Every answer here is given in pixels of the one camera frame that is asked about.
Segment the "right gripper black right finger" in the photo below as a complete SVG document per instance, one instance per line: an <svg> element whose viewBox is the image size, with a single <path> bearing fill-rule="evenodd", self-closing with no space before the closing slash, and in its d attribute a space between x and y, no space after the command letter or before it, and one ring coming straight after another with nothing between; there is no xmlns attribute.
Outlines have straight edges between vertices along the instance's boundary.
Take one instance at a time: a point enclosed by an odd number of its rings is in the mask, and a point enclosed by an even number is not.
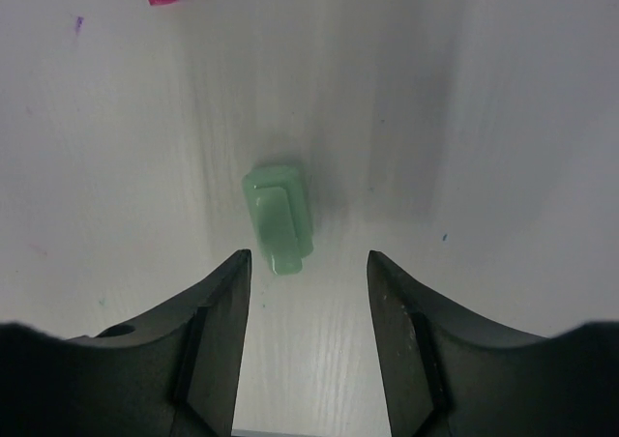
<svg viewBox="0 0 619 437"><path fill-rule="evenodd" d="M368 297L395 436L614 436L618 326L544 338L494 322L371 251Z"/></svg>

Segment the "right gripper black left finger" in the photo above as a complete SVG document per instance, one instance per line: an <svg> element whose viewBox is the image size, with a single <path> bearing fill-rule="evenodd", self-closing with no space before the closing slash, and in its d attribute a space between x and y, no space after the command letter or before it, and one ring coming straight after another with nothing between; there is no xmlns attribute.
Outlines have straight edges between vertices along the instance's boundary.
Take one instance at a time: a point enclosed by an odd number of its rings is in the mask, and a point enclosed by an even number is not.
<svg viewBox="0 0 619 437"><path fill-rule="evenodd" d="M95 336L1 327L5 436L228 436L251 296L234 252L169 300Z"/></svg>

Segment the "green highlighter cap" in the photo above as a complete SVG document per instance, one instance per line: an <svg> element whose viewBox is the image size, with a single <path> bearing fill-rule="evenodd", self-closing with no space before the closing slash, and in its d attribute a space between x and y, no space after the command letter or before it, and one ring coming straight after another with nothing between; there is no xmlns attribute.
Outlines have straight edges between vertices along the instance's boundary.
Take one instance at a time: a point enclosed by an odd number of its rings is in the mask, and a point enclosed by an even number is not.
<svg viewBox="0 0 619 437"><path fill-rule="evenodd" d="M313 252L313 229L299 169L257 167L245 175L242 189L258 247L272 273L300 273L304 258Z"/></svg>

